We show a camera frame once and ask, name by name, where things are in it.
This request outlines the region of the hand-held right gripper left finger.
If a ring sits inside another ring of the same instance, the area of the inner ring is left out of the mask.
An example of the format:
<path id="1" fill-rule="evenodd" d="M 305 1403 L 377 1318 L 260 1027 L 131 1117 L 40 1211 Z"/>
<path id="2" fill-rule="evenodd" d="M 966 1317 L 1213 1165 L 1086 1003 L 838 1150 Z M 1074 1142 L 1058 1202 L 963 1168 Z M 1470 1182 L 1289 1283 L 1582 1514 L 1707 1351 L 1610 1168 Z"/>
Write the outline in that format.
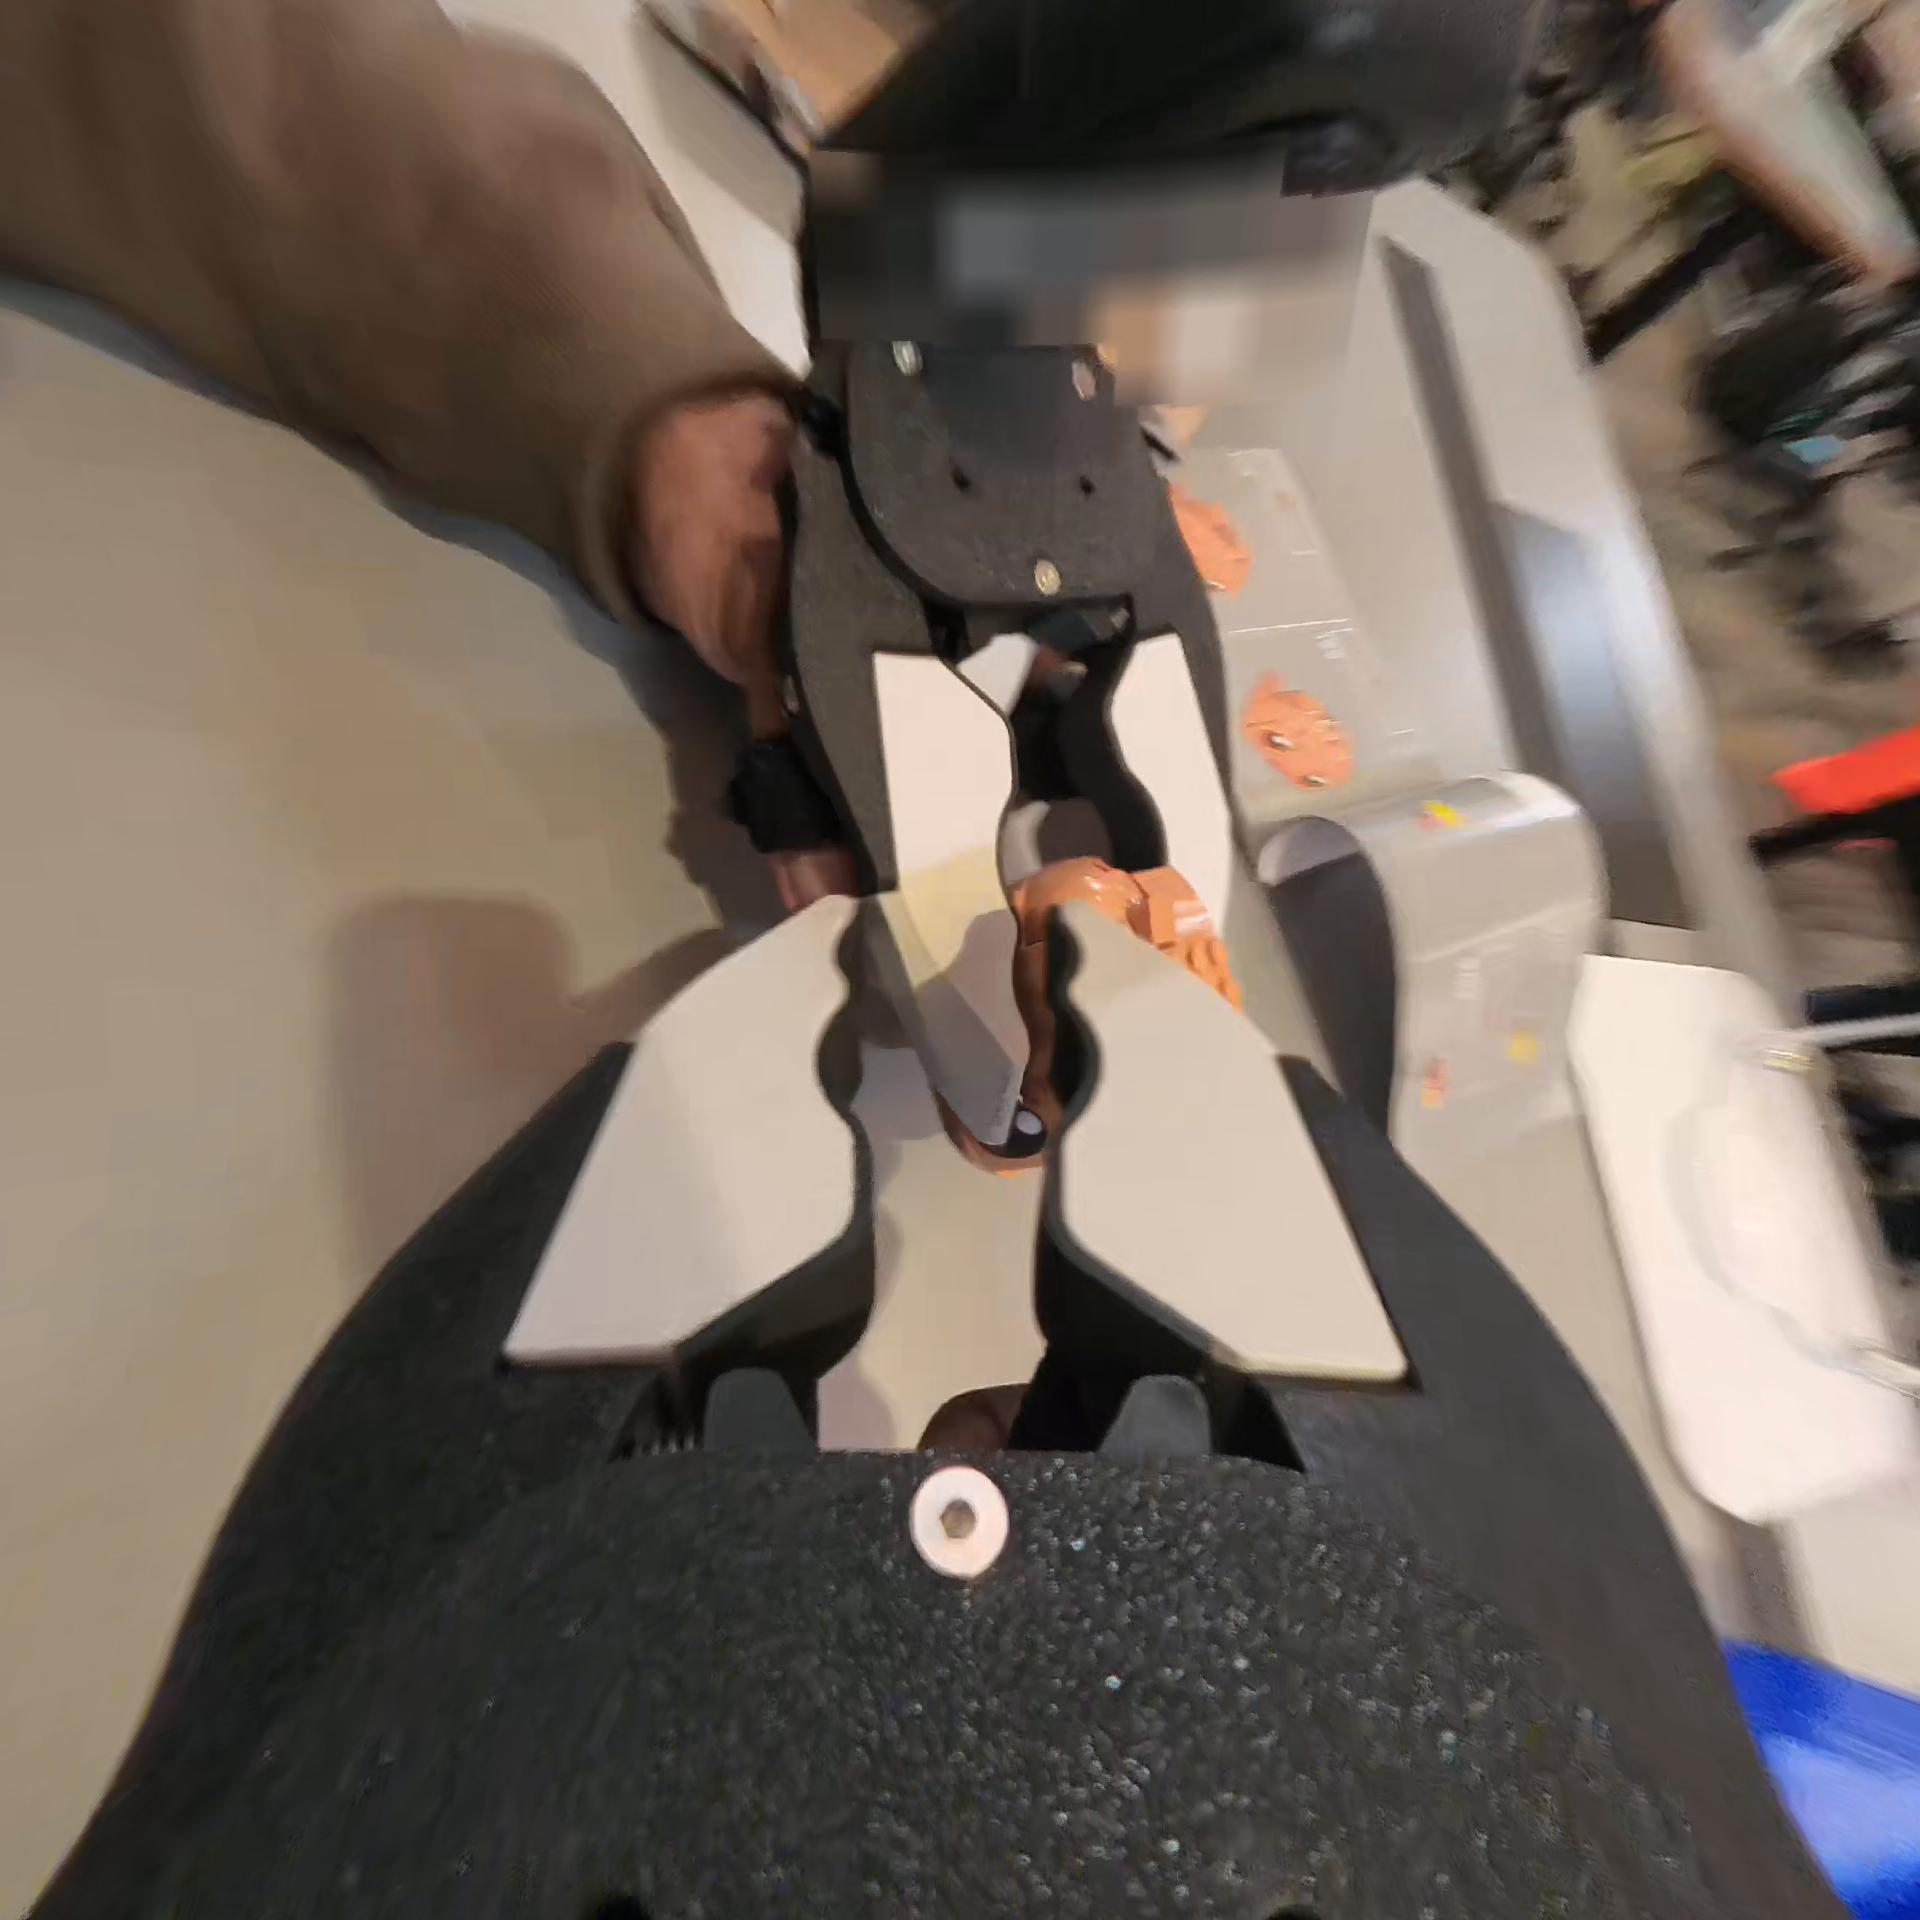
<path id="1" fill-rule="evenodd" d="M 633 1039 L 500 1357 L 642 1369 L 698 1427 L 778 1375 L 818 1430 L 878 1290 L 857 1115 L 859 906 L 832 896 L 698 975 Z"/>

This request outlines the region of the person's left hand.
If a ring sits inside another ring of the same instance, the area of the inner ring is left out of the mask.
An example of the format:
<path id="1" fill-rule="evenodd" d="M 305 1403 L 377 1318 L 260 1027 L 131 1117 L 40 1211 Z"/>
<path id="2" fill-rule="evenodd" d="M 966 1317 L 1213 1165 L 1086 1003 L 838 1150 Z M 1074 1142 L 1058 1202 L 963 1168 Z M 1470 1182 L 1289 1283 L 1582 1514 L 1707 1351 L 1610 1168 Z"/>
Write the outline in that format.
<path id="1" fill-rule="evenodd" d="M 784 722 L 778 613 L 794 446 L 784 394 L 746 389 L 666 407 L 629 458 L 630 589 L 741 689 L 756 730 Z"/>

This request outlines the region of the person's left forearm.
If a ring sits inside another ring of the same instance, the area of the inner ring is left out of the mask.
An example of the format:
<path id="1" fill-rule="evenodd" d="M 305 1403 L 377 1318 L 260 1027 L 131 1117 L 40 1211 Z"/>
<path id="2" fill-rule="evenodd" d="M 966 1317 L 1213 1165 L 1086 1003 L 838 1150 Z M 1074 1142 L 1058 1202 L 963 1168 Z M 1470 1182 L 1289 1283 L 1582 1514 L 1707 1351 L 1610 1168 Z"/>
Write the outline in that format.
<path id="1" fill-rule="evenodd" d="M 789 389 L 611 98 L 440 5 L 4 5 L 2 251 L 616 616 L 638 434 Z"/>

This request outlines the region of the brown lego head model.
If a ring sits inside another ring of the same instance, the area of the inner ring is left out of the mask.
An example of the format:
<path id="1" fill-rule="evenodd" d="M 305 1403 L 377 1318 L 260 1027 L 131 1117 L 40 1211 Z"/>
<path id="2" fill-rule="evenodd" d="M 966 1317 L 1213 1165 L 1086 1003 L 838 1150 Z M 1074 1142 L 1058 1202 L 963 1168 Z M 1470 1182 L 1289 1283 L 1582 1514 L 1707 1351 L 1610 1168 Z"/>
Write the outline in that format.
<path id="1" fill-rule="evenodd" d="M 1228 946 L 1186 875 L 1171 866 L 1122 871 L 1096 855 L 1053 858 L 1011 891 L 1016 946 L 1011 965 L 1012 1001 L 1022 1016 L 1027 1062 L 1016 1098 L 1016 1115 L 1003 1142 L 982 1142 L 934 1095 L 949 1139 L 963 1159 L 993 1175 L 1016 1175 L 1037 1165 L 1049 1150 L 1052 1127 L 1064 1115 L 1053 1080 L 1057 1018 L 1049 1007 L 1049 925 L 1068 902 L 1086 902 L 1107 921 L 1134 933 L 1165 960 L 1202 981 L 1233 1007 L 1241 1007 L 1241 985 Z"/>

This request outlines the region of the blue plastic parts bin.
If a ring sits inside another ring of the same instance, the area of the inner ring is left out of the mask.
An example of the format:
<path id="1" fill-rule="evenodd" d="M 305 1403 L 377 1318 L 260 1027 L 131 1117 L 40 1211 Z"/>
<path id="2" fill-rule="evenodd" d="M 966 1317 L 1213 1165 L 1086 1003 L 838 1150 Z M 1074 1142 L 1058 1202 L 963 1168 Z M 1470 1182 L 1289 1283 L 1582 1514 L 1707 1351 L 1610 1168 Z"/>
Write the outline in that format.
<path id="1" fill-rule="evenodd" d="M 1917 1915 L 1917 1701 L 1754 1640 L 1721 1656 L 1784 1806 L 1856 1918 Z"/>

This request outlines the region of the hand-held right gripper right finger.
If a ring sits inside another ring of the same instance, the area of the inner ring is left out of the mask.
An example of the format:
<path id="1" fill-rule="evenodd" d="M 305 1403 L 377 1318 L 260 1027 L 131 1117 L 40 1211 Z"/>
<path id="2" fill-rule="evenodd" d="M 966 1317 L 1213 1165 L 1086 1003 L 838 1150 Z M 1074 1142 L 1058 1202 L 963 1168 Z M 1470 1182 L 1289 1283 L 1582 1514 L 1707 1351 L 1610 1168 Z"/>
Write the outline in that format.
<path id="1" fill-rule="evenodd" d="M 1289 1062 L 1210 985 L 1102 915 L 1048 925 L 1064 1119 L 1036 1258 L 1044 1359 L 1104 1437 L 1144 1381 L 1202 1448 L 1282 1448 L 1267 1386 L 1398 1393 L 1410 1359 Z"/>

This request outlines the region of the lego instruction booklet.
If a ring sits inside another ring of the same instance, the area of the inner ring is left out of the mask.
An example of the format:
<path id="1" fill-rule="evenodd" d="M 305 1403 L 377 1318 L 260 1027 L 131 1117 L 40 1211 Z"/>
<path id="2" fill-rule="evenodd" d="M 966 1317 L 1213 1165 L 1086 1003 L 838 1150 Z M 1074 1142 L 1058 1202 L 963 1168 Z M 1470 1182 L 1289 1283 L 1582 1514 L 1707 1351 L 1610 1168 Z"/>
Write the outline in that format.
<path id="1" fill-rule="evenodd" d="M 1213 601 L 1347 775 L 1233 730 L 1233 958 L 1442 1190 L 1596 1185 L 1601 960 L 1781 973 L 1642 505 L 1545 257 L 1430 183 L 1371 202 L 1345 329 L 1173 478 L 1251 549 Z"/>

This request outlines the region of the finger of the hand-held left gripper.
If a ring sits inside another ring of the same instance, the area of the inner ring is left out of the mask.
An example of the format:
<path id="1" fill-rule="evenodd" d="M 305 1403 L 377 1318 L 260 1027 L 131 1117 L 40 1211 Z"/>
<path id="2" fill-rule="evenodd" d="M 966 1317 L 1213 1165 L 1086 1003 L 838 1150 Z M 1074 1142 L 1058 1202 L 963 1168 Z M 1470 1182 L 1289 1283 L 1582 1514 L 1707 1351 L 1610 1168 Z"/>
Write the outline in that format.
<path id="1" fill-rule="evenodd" d="M 870 975 L 918 1056 L 952 1138 L 978 1163 L 1037 1163 L 1034 1039 L 1001 824 L 1018 789 L 1003 711 L 937 655 L 870 661 L 892 878 L 870 901 Z"/>
<path id="2" fill-rule="evenodd" d="M 1236 822 L 1178 633 L 1034 639 L 1018 686 L 1018 878 L 1093 855 L 1233 901 Z"/>

